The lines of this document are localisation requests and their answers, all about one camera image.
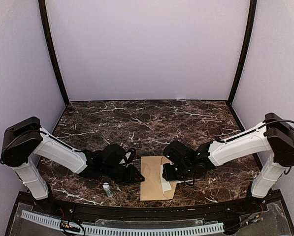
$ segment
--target marble tabletop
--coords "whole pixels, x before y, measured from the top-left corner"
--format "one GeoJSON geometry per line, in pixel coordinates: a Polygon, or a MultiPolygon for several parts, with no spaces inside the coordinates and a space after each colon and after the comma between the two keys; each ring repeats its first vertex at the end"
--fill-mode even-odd
{"type": "MultiPolygon", "coordinates": [[[[107,144],[135,148],[134,165],[141,156],[161,155],[173,140],[196,149],[217,137],[240,132],[224,101],[91,101],[72,102],[54,135],[75,148],[102,150],[107,144]]],[[[42,177],[56,199],[113,207],[179,207],[244,198],[259,169],[249,155],[208,171],[194,187],[180,183],[172,200],[140,201],[140,184],[118,185],[108,177],[85,179],[59,164],[41,158],[42,177]],[[102,183],[114,193],[106,196],[102,183]]]]}

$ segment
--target black vertical post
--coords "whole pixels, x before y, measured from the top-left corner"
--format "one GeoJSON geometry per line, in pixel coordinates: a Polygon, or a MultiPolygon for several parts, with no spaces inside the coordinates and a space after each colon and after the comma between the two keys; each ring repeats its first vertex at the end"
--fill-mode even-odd
{"type": "Polygon", "coordinates": [[[44,29],[44,34],[45,34],[49,57],[52,62],[52,65],[53,65],[53,69],[54,69],[56,80],[57,80],[57,83],[58,83],[58,86],[60,89],[60,93],[62,94],[65,105],[67,106],[70,103],[70,101],[69,101],[69,98],[67,95],[67,91],[65,89],[64,81],[63,81],[62,75],[60,73],[60,69],[59,69],[58,62],[57,62],[57,57],[55,54],[55,48],[54,48],[52,35],[50,32],[50,28],[49,28],[45,0],[38,0],[38,4],[39,4],[39,11],[40,11],[41,19],[42,19],[42,24],[43,24],[43,29],[44,29]]]}
{"type": "Polygon", "coordinates": [[[246,59],[246,56],[247,56],[247,51],[249,49],[249,44],[250,44],[250,40],[251,40],[252,28],[253,28],[255,11],[256,11],[256,3],[257,3],[257,0],[250,0],[250,9],[249,9],[249,15],[248,15],[246,29],[245,29],[245,35],[244,35],[241,55],[240,55],[239,63],[237,65],[237,69],[236,69],[235,77],[234,77],[234,80],[233,80],[231,92],[230,92],[230,95],[229,95],[229,98],[228,98],[229,104],[233,103],[237,88],[238,88],[239,83],[240,83],[242,71],[243,71],[243,68],[244,68],[245,59],[246,59]]]}

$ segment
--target bottle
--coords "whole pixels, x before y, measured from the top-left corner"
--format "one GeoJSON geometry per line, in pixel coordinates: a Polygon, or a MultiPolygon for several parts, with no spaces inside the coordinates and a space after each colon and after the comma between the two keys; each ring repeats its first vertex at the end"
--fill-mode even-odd
{"type": "Polygon", "coordinates": [[[109,198],[113,197],[113,192],[112,192],[111,187],[109,186],[108,183],[104,183],[103,188],[106,191],[106,194],[109,198]]]}

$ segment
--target white panel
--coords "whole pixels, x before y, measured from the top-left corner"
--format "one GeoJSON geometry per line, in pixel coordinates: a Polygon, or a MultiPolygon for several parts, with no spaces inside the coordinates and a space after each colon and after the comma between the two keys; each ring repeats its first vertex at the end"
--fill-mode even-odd
{"type": "MultiPolygon", "coordinates": [[[[0,0],[0,154],[7,127],[31,116],[52,130],[64,109],[48,56],[36,0],[0,0]]],[[[0,236],[24,189],[0,164],[0,236]]]]}
{"type": "Polygon", "coordinates": [[[227,99],[249,0],[48,0],[75,100],[227,99]]]}
{"type": "MultiPolygon", "coordinates": [[[[258,1],[234,108],[246,128],[268,112],[294,120],[294,0],[258,1]]],[[[294,223],[294,167],[275,187],[281,188],[294,223]]]]}

